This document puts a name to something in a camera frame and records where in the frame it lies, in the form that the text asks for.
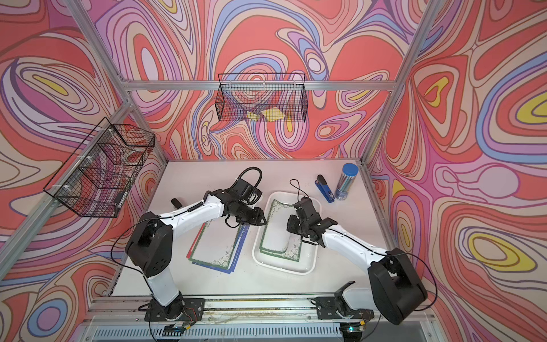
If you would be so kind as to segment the green bordered stationery sheet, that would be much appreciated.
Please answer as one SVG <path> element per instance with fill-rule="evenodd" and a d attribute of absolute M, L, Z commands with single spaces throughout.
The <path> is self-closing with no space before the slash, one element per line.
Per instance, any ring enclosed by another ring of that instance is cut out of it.
<path fill-rule="evenodd" d="M 190 259 L 228 268 L 240 229 L 228 227 L 223 219 L 212 220 L 205 225 Z"/>

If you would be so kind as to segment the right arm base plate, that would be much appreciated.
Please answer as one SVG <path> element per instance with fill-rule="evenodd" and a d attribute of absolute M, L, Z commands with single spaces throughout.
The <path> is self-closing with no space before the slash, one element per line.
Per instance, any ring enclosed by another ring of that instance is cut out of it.
<path fill-rule="evenodd" d="M 352 309 L 341 296 L 319 296 L 312 298 L 310 303 L 316 308 L 319 320 L 351 320 L 368 322 L 375 318 L 373 310 Z"/>

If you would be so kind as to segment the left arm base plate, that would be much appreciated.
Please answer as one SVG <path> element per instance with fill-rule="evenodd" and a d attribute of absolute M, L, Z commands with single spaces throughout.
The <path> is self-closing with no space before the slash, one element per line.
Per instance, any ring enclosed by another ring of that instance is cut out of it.
<path fill-rule="evenodd" d="M 145 313 L 145 321 L 194 323 L 202 320 L 204 310 L 203 298 L 175 299 L 168 306 L 161 306 L 156 299 L 151 299 Z"/>

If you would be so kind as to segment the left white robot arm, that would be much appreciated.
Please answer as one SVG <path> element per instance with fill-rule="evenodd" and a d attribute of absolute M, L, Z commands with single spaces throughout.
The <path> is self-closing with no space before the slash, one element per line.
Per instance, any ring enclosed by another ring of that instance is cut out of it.
<path fill-rule="evenodd" d="M 261 197 L 259 193 L 242 198 L 227 190 L 215 190 L 207 192 L 195 204 L 165 214 L 147 212 L 140 218 L 125 253 L 144 276 L 152 302 L 169 320 L 180 316 L 185 305 L 170 266 L 178 239 L 204 223 L 220 218 L 234 219 L 237 226 L 264 225 L 264 211 L 257 206 Z"/>

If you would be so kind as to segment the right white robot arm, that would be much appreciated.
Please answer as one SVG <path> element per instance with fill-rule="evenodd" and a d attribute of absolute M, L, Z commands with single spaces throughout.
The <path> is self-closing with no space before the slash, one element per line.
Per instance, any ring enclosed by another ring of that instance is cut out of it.
<path fill-rule="evenodd" d="M 320 319 L 331 312 L 342 319 L 377 310 L 394 325 L 401 324 L 427 299 L 417 270 L 403 250 L 373 246 L 347 232 L 334 219 L 323 219 L 310 198 L 293 205 L 296 213 L 287 222 L 287 232 L 303 242 L 333 250 L 368 274 L 368 288 L 354 288 L 349 281 L 330 298 L 315 298 Z"/>

